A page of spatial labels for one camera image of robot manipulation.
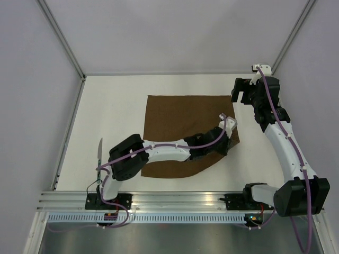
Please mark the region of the brown cloth napkin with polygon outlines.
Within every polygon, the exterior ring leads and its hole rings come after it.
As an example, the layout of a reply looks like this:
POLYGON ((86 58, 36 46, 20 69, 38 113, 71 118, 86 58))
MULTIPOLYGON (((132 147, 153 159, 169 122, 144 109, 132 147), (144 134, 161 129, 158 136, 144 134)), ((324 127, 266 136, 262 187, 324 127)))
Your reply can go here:
MULTIPOLYGON (((148 96, 143 139, 168 142, 206 133, 219 124, 219 115, 235 117, 231 96, 148 96)), ((160 161, 147 164, 143 177, 185 178, 219 162, 223 155, 213 152, 194 161, 160 161)))

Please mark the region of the green handled table knife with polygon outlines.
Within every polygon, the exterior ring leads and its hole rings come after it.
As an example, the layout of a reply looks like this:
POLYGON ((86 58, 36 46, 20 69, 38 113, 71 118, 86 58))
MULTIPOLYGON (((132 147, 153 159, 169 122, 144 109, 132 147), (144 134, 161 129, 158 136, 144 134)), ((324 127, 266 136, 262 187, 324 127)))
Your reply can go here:
MULTIPOLYGON (((102 144, 103 144, 103 138, 100 138, 98 149, 97 149, 97 166, 100 167, 102 163, 102 144)), ((97 184, 99 184, 101 181, 101 172, 97 171, 97 184)))

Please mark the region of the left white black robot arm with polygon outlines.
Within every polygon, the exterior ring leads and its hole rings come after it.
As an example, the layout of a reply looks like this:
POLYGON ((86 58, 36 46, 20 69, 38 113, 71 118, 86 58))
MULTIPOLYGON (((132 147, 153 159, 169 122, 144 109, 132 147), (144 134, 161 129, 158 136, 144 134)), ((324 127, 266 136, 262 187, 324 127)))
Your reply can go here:
POLYGON ((98 205, 105 210, 113 208, 120 183, 133 178, 147 164, 195 161, 211 153, 225 156, 231 148, 234 128, 220 122, 207 133, 168 142, 143 140, 139 134, 131 135, 109 151, 107 164, 97 168, 98 171, 106 171, 106 176, 100 184, 98 205))

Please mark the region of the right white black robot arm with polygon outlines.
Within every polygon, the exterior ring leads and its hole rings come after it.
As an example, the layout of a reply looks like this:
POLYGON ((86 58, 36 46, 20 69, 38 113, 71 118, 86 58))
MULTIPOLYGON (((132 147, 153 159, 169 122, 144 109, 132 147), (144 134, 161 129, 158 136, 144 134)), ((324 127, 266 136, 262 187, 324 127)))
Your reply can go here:
POLYGON ((319 214, 330 190, 327 178, 319 178, 302 154, 293 135, 290 118, 279 102, 280 84, 274 77, 236 78, 231 91, 232 102, 254 108, 255 121, 269 139, 283 171, 280 188, 264 183, 246 184, 242 204, 248 209, 260 203, 274 207, 281 217, 319 214))

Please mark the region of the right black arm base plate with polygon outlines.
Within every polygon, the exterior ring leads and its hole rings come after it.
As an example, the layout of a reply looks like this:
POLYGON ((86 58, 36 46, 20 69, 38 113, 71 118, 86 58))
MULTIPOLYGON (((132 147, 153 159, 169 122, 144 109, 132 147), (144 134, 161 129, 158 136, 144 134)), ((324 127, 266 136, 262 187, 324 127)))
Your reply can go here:
POLYGON ((229 193, 219 198, 228 211, 271 211, 273 207, 264 203, 246 200, 243 194, 229 193))

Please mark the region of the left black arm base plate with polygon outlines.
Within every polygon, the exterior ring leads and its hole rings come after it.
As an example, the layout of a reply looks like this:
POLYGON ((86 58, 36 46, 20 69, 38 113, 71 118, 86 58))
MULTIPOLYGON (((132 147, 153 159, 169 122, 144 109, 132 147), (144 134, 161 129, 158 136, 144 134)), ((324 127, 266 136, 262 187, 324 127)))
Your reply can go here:
MULTIPOLYGON (((116 203, 124 206, 126 209, 131 208, 132 204, 132 195, 128 193, 120 193, 115 199, 109 200, 110 203, 116 203)), ((85 210, 111 210, 115 211, 116 209, 121 210, 119 206, 109 205, 104 203, 98 193, 89 193, 86 197, 85 210)))

